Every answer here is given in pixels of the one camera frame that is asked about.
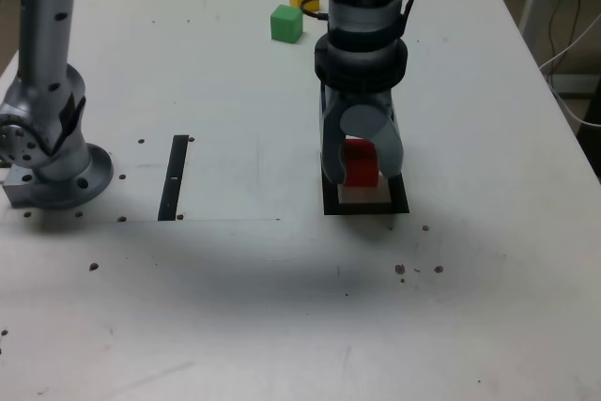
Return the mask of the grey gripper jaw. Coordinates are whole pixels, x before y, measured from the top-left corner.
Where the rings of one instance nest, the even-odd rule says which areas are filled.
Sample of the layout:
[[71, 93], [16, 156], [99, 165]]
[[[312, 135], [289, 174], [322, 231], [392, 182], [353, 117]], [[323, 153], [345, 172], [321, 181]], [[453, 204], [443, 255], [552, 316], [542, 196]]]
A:
[[379, 172], [386, 178], [401, 174], [404, 149], [391, 105], [358, 104], [346, 109], [340, 127], [346, 135], [369, 141], [375, 147]]
[[346, 180], [346, 134], [340, 125], [342, 113], [346, 108], [343, 102], [330, 102], [321, 116], [321, 166], [332, 184], [343, 184]]

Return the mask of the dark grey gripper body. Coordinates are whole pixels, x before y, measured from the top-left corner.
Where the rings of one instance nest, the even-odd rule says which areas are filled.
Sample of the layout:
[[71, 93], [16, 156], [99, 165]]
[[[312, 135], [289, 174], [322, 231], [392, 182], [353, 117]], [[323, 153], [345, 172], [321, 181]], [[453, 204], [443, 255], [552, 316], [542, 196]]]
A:
[[387, 116], [393, 115], [393, 98], [391, 91], [378, 93], [351, 93], [322, 84], [320, 87], [320, 113], [333, 114], [353, 106], [368, 105], [382, 111]]

